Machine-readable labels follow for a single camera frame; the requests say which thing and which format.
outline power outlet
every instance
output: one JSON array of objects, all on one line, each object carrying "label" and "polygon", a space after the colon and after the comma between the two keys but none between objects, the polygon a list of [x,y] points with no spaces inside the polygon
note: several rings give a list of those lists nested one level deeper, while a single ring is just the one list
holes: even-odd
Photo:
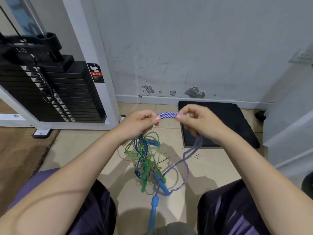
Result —
[{"label": "power outlet", "polygon": [[289,60],[290,63],[313,64],[313,50],[299,49]]}]

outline braided rope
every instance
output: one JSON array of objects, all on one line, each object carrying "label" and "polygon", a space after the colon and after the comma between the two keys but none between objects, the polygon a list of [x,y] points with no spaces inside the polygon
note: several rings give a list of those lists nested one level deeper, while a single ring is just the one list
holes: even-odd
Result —
[{"label": "braided rope", "polygon": [[[158,114],[159,116],[161,116],[161,119],[164,119],[164,118],[175,118],[175,116],[177,115],[178,113],[177,112],[165,112],[165,113],[161,113],[161,114]],[[188,180],[188,176],[189,176],[189,167],[188,167],[188,164],[186,163],[186,160],[188,158],[190,158],[193,154],[196,153],[196,151],[202,146],[202,136],[199,134],[196,138],[196,141],[194,143],[194,145],[192,146],[192,148],[188,149],[187,151],[184,152],[183,156],[182,156],[182,159],[179,160],[178,162],[176,162],[175,164],[173,164],[172,166],[170,166],[169,169],[166,170],[166,172],[160,176],[158,178],[158,181],[156,182],[155,184],[155,190],[156,190],[156,195],[161,194],[161,195],[164,195],[164,196],[169,196],[169,195],[166,195],[165,193],[161,192],[160,191],[160,181],[162,180],[162,178],[167,174],[169,173],[170,170],[172,170],[175,166],[177,166],[178,164],[180,164],[181,162],[183,162],[186,166],[186,169],[187,169],[187,174],[186,174],[186,178],[184,179],[184,182],[182,183],[182,185],[180,185],[179,187],[177,187],[176,189],[172,189],[170,191],[170,194],[174,191],[177,191],[179,189],[181,189],[186,183],[187,183],[187,180]]]}]

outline warning sticker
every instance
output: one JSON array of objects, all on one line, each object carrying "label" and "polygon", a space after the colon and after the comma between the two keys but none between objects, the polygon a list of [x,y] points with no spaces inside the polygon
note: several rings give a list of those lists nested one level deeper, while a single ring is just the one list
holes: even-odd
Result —
[{"label": "warning sticker", "polygon": [[96,63],[87,63],[87,65],[89,67],[89,71],[94,82],[104,83],[104,79],[103,79],[102,72],[101,72],[99,65]]}]

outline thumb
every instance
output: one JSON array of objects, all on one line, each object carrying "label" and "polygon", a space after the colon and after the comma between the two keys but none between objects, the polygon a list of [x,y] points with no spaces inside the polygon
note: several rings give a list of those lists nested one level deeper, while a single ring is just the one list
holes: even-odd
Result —
[{"label": "thumb", "polygon": [[193,129],[197,128],[197,119],[191,118],[187,115],[178,114],[176,115],[176,119],[181,122],[182,124],[185,124]]},{"label": "thumb", "polygon": [[142,127],[143,127],[142,130],[150,128],[151,126],[158,123],[160,120],[161,120],[161,117],[159,115],[157,115],[155,117],[145,118],[144,120],[142,120]]}]

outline light blue handle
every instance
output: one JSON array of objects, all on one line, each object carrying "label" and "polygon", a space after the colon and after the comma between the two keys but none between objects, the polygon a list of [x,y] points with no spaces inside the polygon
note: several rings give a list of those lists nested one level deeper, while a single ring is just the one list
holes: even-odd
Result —
[{"label": "light blue handle", "polygon": [[[156,175],[156,173],[153,173],[153,178],[155,179],[155,181],[158,181],[158,177]],[[168,191],[168,189],[166,188],[166,185],[163,183],[162,180],[159,181],[159,184],[160,184],[160,188],[163,190],[163,192],[167,195],[167,196],[170,196],[170,192]]]},{"label": "light blue handle", "polygon": [[149,227],[148,227],[148,231],[154,229],[155,226],[155,221],[156,221],[156,208],[159,205],[159,198],[158,196],[154,196],[152,197],[152,202],[151,202],[151,214],[150,214],[150,221],[149,221]]}]

